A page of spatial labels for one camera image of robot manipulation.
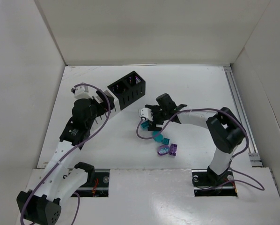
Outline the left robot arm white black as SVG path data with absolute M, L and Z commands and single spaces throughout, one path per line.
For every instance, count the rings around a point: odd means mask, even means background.
M 85 142 L 90 140 L 90 130 L 95 120 L 103 114 L 109 115 L 109 104 L 98 103 L 93 98 L 76 100 L 72 117 L 67 122 L 57 148 L 38 184 L 17 196 L 20 223 L 26 220 L 33 225 L 54 225 L 60 217 L 62 205 L 78 187 L 94 177 L 94 167 L 78 162 L 69 175 L 65 173 Z

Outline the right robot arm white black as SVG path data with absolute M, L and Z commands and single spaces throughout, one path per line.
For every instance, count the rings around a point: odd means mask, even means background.
M 161 132 L 167 126 L 166 121 L 178 124 L 190 124 L 209 131 L 216 146 L 214 157 L 207 168 L 207 176 L 219 181 L 228 171 L 233 153 L 244 139 L 248 139 L 242 124 L 227 107 L 221 109 L 191 109 L 185 104 L 176 105 L 169 94 L 156 98 L 157 105 L 145 105 L 139 110 L 139 116 L 149 122 L 148 130 Z

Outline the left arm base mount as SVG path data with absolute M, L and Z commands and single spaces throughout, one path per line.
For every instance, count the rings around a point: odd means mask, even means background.
M 75 192 L 80 197 L 108 197 L 109 196 L 110 170 L 99 169 L 95 171 L 91 183 L 85 183 Z

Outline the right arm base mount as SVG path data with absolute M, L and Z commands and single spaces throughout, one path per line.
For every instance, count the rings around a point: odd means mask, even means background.
M 207 170 L 192 170 L 192 184 L 195 197 L 217 197 L 232 196 L 237 197 L 237 190 L 231 171 L 227 171 L 218 181 L 211 180 L 207 175 Z

